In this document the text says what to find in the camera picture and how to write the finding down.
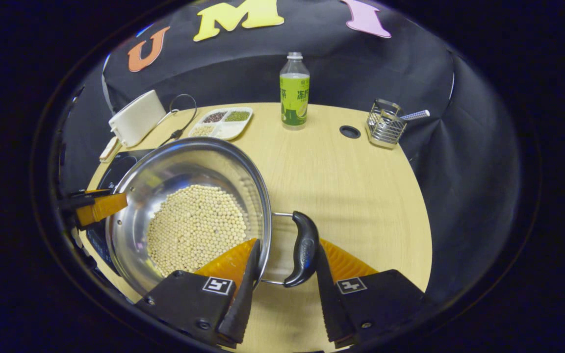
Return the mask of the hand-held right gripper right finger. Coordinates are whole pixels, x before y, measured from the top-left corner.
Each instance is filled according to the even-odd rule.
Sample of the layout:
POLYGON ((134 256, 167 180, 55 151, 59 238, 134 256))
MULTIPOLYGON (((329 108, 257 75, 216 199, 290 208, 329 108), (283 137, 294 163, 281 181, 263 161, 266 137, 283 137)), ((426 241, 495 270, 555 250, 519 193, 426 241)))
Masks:
POLYGON ((336 348, 393 335, 436 306, 399 271, 377 271, 325 239, 316 264, 325 328, 336 348))

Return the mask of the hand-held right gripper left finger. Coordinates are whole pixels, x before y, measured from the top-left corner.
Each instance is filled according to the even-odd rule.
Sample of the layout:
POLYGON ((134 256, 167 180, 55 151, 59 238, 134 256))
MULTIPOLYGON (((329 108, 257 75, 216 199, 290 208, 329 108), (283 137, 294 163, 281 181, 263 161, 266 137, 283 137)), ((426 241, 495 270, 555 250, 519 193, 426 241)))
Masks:
POLYGON ((259 249, 260 240, 253 238, 205 265, 200 274, 175 271, 135 306, 209 346, 236 347, 250 317, 259 249))

